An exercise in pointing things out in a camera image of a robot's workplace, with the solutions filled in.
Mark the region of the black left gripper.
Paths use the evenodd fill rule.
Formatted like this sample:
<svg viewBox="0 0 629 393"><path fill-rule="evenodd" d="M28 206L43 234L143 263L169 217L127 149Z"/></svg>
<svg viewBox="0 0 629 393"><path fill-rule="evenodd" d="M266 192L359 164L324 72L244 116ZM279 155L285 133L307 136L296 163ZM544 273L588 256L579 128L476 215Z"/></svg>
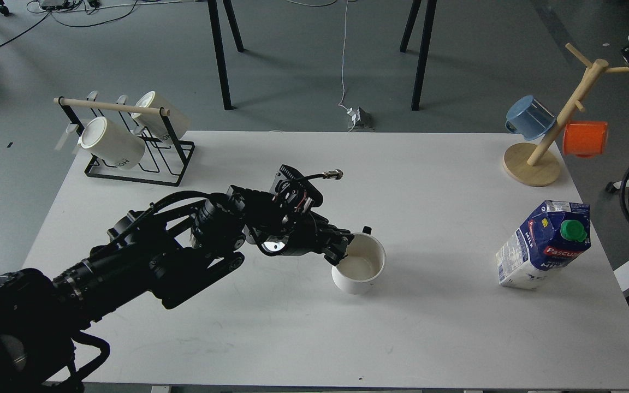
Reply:
<svg viewBox="0 0 629 393"><path fill-rule="evenodd" d="M360 230L340 229L312 209L321 206L324 197L312 185L313 179L339 181L343 171L318 172L304 176L295 167L283 164L269 191L243 190L248 243L255 244L267 256L302 256L322 254L332 266L339 266L347 256L348 246L372 242L372 227Z"/></svg>

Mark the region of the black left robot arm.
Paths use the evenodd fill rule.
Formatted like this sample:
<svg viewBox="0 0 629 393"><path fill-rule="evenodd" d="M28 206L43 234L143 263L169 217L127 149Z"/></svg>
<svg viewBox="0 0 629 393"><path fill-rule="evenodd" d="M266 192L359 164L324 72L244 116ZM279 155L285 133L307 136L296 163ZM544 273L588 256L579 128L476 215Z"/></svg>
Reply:
<svg viewBox="0 0 629 393"><path fill-rule="evenodd" d="M342 176L282 165L269 191L175 192L129 211L107 244L54 279L33 268L1 274L0 392L82 392L110 356L107 341L86 333L92 323L144 293L179 306L240 267L244 243L339 265L354 234L313 212L324 198L311 181Z"/></svg>

